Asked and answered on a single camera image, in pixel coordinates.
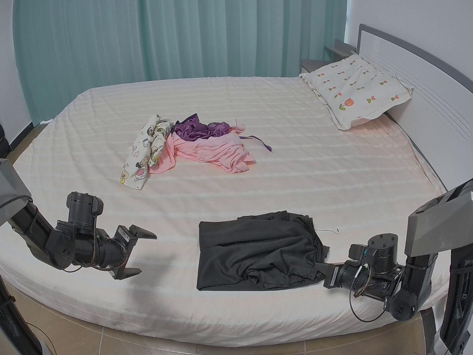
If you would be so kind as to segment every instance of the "white cartoon print garment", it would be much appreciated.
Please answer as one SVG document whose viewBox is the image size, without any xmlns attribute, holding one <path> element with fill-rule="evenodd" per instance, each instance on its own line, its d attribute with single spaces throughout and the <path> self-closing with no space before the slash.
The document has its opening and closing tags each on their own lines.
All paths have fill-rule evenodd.
<svg viewBox="0 0 473 355">
<path fill-rule="evenodd" d="M 124 186 L 133 189 L 143 188 L 148 167 L 157 163 L 173 125 L 172 121 L 159 115 L 150 116 L 148 122 L 138 132 L 133 145 L 129 147 L 130 154 L 120 175 L 120 182 Z"/>
</svg>

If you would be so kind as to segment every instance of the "floor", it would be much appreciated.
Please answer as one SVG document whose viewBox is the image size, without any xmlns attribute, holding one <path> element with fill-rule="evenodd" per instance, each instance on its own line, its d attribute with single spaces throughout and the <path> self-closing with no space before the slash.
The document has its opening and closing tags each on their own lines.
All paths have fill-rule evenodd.
<svg viewBox="0 0 473 355">
<path fill-rule="evenodd" d="M 7 158 L 15 162 L 44 126 L 35 127 Z M 431 326 L 432 320 L 429 319 L 429 325 L 426 325 L 427 315 L 421 316 L 419 313 L 410 321 L 395 322 L 356 334 L 274 346 L 240 348 L 204 346 L 144 337 L 84 322 L 46 307 L 12 286 L 8 285 L 8 288 L 15 296 L 16 305 L 23 318 L 43 330 L 50 340 L 40 330 L 31 327 L 33 332 L 44 340 L 51 353 L 56 355 L 424 355 L 425 343 L 433 338 L 432 330 L 435 332 L 435 324 L 433 329 Z M 16 354 L 5 348 L 4 339 L 2 342 L 0 338 L 2 350 L 0 353 Z"/>
</svg>

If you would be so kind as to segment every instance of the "curtain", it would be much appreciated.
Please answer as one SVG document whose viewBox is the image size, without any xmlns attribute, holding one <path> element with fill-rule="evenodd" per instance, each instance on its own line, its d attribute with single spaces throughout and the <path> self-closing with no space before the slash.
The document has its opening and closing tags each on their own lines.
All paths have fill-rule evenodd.
<svg viewBox="0 0 473 355">
<path fill-rule="evenodd" d="M 18 73 L 34 124 L 83 91 L 145 80 L 296 76 L 328 59 L 347 0 L 14 0 Z"/>
</svg>

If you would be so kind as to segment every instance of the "bed sheet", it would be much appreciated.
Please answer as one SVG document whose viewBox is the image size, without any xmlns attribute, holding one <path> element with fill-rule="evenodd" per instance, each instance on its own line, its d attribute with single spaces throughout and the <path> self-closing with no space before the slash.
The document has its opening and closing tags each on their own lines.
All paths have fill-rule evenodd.
<svg viewBox="0 0 473 355">
<path fill-rule="evenodd" d="M 128 147 L 151 114 L 172 120 L 198 113 L 202 122 L 244 124 L 272 146 L 245 140 L 256 158 L 248 172 L 177 159 L 151 175 L 142 191 L 121 185 Z M 322 284 L 283 291 L 200 292 L 198 223 L 287 210 L 314 218 L 344 262 L 352 243 L 379 233 L 399 236 L 405 261 L 408 215 L 441 193 L 402 129 L 385 115 L 339 131 L 300 78 L 162 80 L 88 90 L 68 105 L 24 151 L 15 169 L 51 223 L 67 220 L 66 197 L 87 192 L 104 202 L 98 227 L 115 233 L 136 224 L 157 235 L 140 240 L 128 262 L 143 272 L 124 281 L 94 269 L 67 274 L 37 261 L 9 225 L 1 227 L 0 272 L 40 302 L 80 319 L 142 335 L 216 346 L 269 345 L 380 327 L 359 322 L 348 291 Z M 449 253 L 441 253 L 424 308 L 446 295 Z M 358 315 L 382 309 L 353 301 Z"/>
</svg>

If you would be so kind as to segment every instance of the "white wall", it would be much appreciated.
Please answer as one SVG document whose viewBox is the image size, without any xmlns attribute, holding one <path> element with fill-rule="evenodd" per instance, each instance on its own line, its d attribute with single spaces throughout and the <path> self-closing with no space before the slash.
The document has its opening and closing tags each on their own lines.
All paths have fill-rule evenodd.
<svg viewBox="0 0 473 355">
<path fill-rule="evenodd" d="M 9 143 L 31 122 L 15 62 L 12 11 L 13 0 L 0 0 L 0 124 Z"/>
<path fill-rule="evenodd" d="M 473 80 L 473 0 L 349 0 L 346 40 L 366 24 L 434 54 Z"/>
</svg>

